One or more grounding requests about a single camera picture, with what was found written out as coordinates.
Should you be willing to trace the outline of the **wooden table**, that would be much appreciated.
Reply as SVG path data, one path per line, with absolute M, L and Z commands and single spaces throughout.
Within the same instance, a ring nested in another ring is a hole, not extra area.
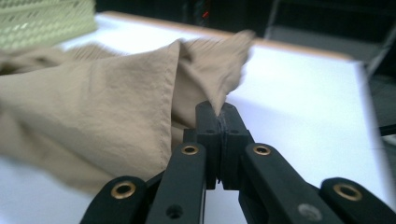
M 116 12 L 116 11 L 105 11 L 105 12 L 101 13 L 101 16 L 107 16 L 112 19 L 123 20 L 123 21 L 127 21 L 129 23 L 133 23 L 133 22 L 145 23 L 147 25 L 151 25 L 154 27 L 161 27 L 165 30 L 175 30 L 176 32 L 179 32 L 179 33 L 193 33 L 193 34 L 196 34 L 199 36 L 208 35 L 210 37 L 225 38 L 225 37 L 229 37 L 229 36 L 233 35 L 233 33 L 231 33 L 231 32 L 226 32 L 226 31 L 221 31 L 221 30 L 216 30 L 216 29 L 211 29 L 211 28 L 206 28 L 206 27 L 198 27 L 198 26 L 193 26 L 193 25 L 174 22 L 174 21 L 164 21 L 164 20 L 158 20 L 158 19 L 142 17 L 142 16 L 137 16 L 137 15 L 130 15 L 130 14 Z M 329 50 L 324 50 L 324 49 L 315 49 L 315 48 L 310 48 L 310 47 L 292 45 L 292 44 L 288 44 L 288 43 L 282 43 L 279 41 L 266 40 L 266 39 L 263 39 L 260 37 L 257 37 L 255 39 L 255 44 L 259 45 L 261 47 L 266 47 L 266 48 L 275 48 L 278 50 L 281 50 L 281 49 L 289 50 L 289 51 L 294 51 L 294 52 L 299 52 L 299 53 L 315 55 L 315 56 L 319 56 L 319 57 L 333 58 L 333 59 L 337 59 L 337 60 L 344 60 L 344 61 L 352 61 L 353 60 L 352 56 L 349 56 L 344 53 L 339 53 L 339 52 L 329 51 Z

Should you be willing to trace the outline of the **white board sheet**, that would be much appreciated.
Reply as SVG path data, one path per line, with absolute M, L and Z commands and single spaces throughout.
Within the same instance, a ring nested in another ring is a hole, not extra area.
M 253 138 L 308 183 L 353 180 L 396 211 L 396 186 L 360 63 L 254 44 L 235 105 Z M 0 224 L 78 224 L 90 194 L 0 157 Z

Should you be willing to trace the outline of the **white frame desk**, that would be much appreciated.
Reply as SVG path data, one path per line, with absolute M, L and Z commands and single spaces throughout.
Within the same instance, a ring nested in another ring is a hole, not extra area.
M 343 53 L 396 73 L 396 0 L 269 0 L 264 37 Z

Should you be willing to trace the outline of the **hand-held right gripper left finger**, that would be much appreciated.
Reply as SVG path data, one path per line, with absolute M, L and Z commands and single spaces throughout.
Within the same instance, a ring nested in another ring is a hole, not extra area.
M 185 129 L 184 142 L 201 144 L 206 149 L 206 188 L 215 189 L 219 172 L 220 128 L 212 105 L 202 102 L 195 107 L 195 127 Z

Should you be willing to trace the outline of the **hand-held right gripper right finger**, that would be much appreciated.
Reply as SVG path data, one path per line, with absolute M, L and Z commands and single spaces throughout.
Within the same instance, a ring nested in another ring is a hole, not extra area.
M 221 182 L 224 189 L 239 190 L 242 179 L 240 158 L 253 139 L 234 105 L 226 103 L 222 107 L 221 130 Z

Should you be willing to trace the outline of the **pale yellow plastic basket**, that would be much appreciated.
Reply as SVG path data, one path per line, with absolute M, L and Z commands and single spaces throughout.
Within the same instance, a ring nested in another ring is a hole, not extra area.
M 53 45 L 96 29 L 95 0 L 0 0 L 0 49 Z

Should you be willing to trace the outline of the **tan shorts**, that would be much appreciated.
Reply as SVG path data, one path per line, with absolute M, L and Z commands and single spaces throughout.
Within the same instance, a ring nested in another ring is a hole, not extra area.
M 121 175 L 150 179 L 198 104 L 221 110 L 253 40 L 243 31 L 132 55 L 97 45 L 0 51 L 0 156 L 92 193 Z

